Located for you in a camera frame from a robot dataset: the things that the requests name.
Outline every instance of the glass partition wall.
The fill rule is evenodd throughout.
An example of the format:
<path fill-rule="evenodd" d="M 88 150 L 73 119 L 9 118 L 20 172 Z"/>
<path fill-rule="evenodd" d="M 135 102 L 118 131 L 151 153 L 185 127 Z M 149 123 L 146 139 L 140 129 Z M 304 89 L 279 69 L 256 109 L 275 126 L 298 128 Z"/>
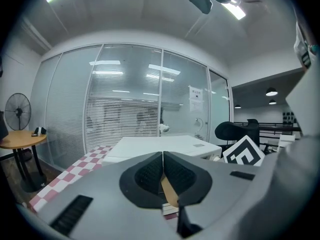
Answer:
<path fill-rule="evenodd" d="M 84 47 L 40 65 L 30 124 L 47 129 L 41 159 L 62 169 L 126 136 L 190 135 L 220 145 L 226 141 L 215 128 L 230 118 L 227 86 L 206 65 L 167 50 Z M 160 124 L 170 130 L 161 132 Z"/>

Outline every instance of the checkered tablecloth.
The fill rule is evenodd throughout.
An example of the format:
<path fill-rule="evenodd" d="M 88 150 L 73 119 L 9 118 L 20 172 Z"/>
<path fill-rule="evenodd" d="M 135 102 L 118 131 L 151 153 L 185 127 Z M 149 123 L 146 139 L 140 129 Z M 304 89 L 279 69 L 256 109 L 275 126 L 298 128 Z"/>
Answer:
<path fill-rule="evenodd" d="M 67 170 L 62 172 L 58 177 L 45 186 L 31 201 L 29 202 L 32 208 L 39 212 L 40 209 L 53 199 L 58 193 L 64 190 L 68 185 L 79 180 L 83 175 L 102 167 L 102 161 L 105 156 L 112 150 L 114 146 L 100 145 L 84 155 L 78 161 L 73 163 Z M 166 220 L 175 219 L 178 217 L 179 209 L 167 204 L 164 212 Z"/>

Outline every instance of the white table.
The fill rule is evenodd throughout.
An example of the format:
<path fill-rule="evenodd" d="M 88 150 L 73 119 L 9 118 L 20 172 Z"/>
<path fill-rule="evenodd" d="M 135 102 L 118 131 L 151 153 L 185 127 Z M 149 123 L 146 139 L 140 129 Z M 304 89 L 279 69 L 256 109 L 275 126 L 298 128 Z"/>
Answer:
<path fill-rule="evenodd" d="M 178 152 L 187 156 L 206 158 L 212 155 L 221 157 L 222 148 L 188 135 L 123 137 L 104 157 L 102 166 L 158 151 Z"/>

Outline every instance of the white blinds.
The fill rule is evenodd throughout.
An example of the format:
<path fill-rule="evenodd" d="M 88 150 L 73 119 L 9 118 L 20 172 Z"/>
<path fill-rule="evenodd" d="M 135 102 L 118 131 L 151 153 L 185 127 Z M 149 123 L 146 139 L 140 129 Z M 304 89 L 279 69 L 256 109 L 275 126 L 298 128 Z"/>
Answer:
<path fill-rule="evenodd" d="M 45 60 L 41 63 L 32 87 L 30 104 L 31 118 L 29 130 L 34 131 L 37 127 L 46 128 L 46 103 L 50 82 L 55 72 L 61 55 Z M 37 154 L 43 161 L 52 164 L 48 143 L 44 142 L 37 146 Z"/>
<path fill-rule="evenodd" d="M 165 51 L 163 54 L 161 120 L 170 131 L 161 136 L 190 135 L 208 141 L 207 68 Z M 200 89 L 202 104 L 190 108 L 190 88 Z"/>
<path fill-rule="evenodd" d="M 68 168 L 85 155 L 83 108 L 100 46 L 64 53 L 53 74 L 46 106 L 47 139 L 53 162 Z"/>
<path fill-rule="evenodd" d="M 124 136 L 157 136 L 161 51 L 106 45 L 95 63 L 86 99 L 86 151 Z"/>

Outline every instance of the notice on glass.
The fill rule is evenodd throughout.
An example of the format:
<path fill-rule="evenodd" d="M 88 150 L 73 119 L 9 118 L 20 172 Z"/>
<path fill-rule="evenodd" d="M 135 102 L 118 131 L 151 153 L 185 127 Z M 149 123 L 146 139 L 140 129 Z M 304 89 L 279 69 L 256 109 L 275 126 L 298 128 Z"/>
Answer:
<path fill-rule="evenodd" d="M 189 92 L 190 100 L 202 101 L 202 95 L 203 95 L 202 89 L 197 89 L 192 86 L 189 86 L 189 89 L 190 89 L 190 92 Z"/>
<path fill-rule="evenodd" d="M 203 90 L 189 86 L 189 107 L 190 112 L 202 113 L 203 107 Z"/>

